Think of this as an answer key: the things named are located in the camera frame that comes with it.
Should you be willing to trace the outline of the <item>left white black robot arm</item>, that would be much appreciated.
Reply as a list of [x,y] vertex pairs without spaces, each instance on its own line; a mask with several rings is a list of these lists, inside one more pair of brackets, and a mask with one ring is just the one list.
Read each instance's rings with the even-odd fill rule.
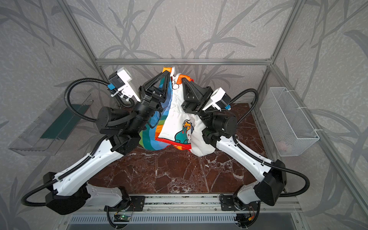
[[44,176],[44,185],[49,190],[45,197],[47,208],[66,215],[85,206],[105,206],[117,210],[130,206],[130,197],[124,188],[97,187],[90,185],[89,180],[139,145],[140,132],[150,124],[153,115],[163,111],[171,77],[169,71],[163,71],[138,90],[130,81],[129,73],[121,69],[105,82],[112,96],[127,99],[133,109],[100,109],[95,124],[103,137],[91,152],[62,172],[49,172]]

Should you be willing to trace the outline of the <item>colourful rainbow kids jacket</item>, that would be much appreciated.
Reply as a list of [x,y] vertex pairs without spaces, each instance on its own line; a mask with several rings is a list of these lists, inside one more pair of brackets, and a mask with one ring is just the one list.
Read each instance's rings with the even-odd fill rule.
[[162,150],[174,146],[179,150],[188,150],[195,156],[202,157],[212,154],[215,147],[206,144],[202,137],[205,125],[194,114],[187,114],[182,108],[184,88],[182,79],[192,81],[189,76],[175,73],[175,68],[163,68],[170,73],[171,83],[168,97],[162,103],[163,112],[155,112],[150,118],[146,129],[140,132],[139,145],[146,150]]

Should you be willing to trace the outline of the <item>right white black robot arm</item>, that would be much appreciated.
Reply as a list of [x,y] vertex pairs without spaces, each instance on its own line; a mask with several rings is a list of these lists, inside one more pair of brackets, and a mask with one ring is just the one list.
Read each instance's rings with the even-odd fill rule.
[[286,173],[281,170],[284,164],[281,161],[272,162],[234,137],[237,118],[233,114],[221,113],[221,110],[229,107],[231,101],[222,88],[203,88],[186,78],[182,79],[182,86],[182,108],[189,114],[197,115],[204,124],[203,141],[227,153],[256,179],[256,182],[242,186],[234,193],[235,206],[242,209],[256,201],[274,206],[287,182]]

